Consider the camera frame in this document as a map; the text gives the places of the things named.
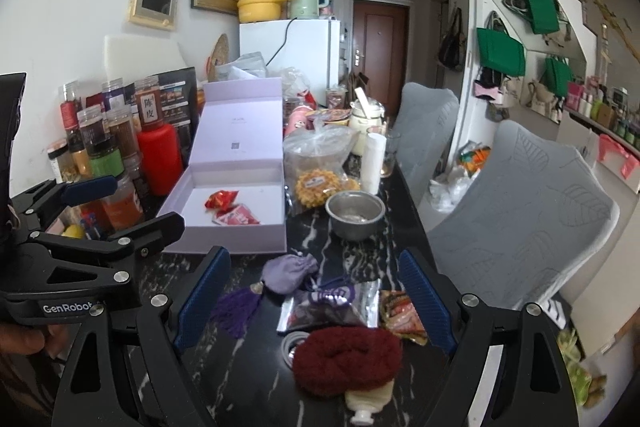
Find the person's left hand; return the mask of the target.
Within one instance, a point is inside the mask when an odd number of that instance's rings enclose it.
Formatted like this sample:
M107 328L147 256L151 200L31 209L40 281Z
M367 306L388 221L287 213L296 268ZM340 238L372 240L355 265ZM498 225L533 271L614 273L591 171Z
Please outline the person's left hand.
M68 343L64 325L48 325L45 331L15 324L0 325L0 350L9 355L33 355L41 350L54 359Z

